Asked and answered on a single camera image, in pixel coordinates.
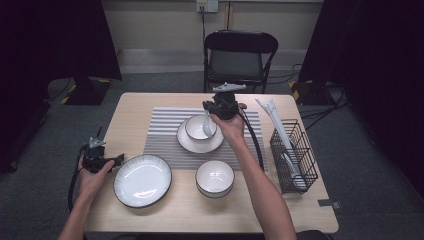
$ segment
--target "table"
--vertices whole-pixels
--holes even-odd
[[[154,107],[202,107],[203,100],[213,94],[125,93],[121,96],[106,132],[105,157],[125,153],[125,161],[143,154]],[[300,119],[298,109],[289,95],[237,94],[238,102],[257,109],[264,137],[267,175],[277,186],[278,177],[269,140],[274,129],[271,119],[256,103],[273,99],[284,119]],[[308,192],[284,194],[296,231],[316,229],[336,232],[338,223],[331,206],[321,207],[320,199],[328,199],[327,190],[316,166],[319,178]],[[162,232],[162,233],[261,233],[254,214],[247,186],[241,172],[235,172],[231,192],[219,199],[202,195],[195,182],[195,170],[172,170],[172,184],[162,200],[153,206],[137,209],[124,206],[115,197],[113,181],[118,169],[108,174],[105,185],[93,202],[86,231]]]

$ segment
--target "monitor stand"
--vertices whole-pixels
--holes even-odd
[[[64,105],[101,105],[109,89],[109,80],[74,78],[75,85],[71,87],[62,100]]]
[[[293,97],[298,105],[330,105],[335,104],[333,97],[325,86],[317,86],[312,81],[289,83]]]

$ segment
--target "gray striped placemat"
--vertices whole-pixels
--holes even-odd
[[[265,171],[268,171],[264,143],[257,110],[245,110],[250,124],[258,139],[264,159]],[[163,158],[172,169],[197,170],[200,165],[210,160],[220,160],[228,163],[234,170],[240,171],[236,156],[227,141],[208,153],[193,153],[183,148],[177,139],[177,130],[184,120],[199,114],[204,114],[203,108],[156,107],[153,109],[147,134],[144,154],[152,154]],[[247,127],[244,136],[250,151],[257,159],[256,148]]]

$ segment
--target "metal basket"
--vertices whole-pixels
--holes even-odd
[[[303,194],[318,179],[315,157],[308,137],[302,132],[298,121],[282,120],[282,123],[290,138],[292,149],[286,149],[275,129],[270,141],[281,193]]]

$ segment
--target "forearm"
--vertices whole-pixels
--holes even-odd
[[[266,239],[296,239],[286,202],[262,171],[244,139],[233,144],[232,148],[239,161],[252,206]]]
[[[59,240],[83,239],[85,223],[90,212],[92,200],[85,196],[79,196],[74,208],[63,228]]]

